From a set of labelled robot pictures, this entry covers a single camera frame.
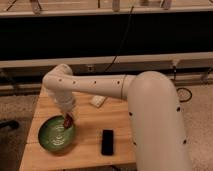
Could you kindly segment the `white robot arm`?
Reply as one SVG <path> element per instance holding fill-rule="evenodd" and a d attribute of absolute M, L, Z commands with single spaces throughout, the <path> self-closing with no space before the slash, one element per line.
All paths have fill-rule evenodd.
<path fill-rule="evenodd" d="M 70 113 L 72 92 L 125 100 L 138 171 L 192 171 L 177 90 L 164 74 L 75 76 L 66 64 L 42 80 L 59 108 Z"/>

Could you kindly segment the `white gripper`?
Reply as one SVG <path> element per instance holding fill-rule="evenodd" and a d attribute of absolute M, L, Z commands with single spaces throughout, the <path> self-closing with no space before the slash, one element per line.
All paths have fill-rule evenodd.
<path fill-rule="evenodd" d="M 68 102 L 64 102 L 60 104 L 60 110 L 64 115 L 68 115 L 69 120 L 74 121 L 74 117 L 72 115 L 74 109 L 76 106 L 76 101 L 75 100 L 70 100 Z"/>

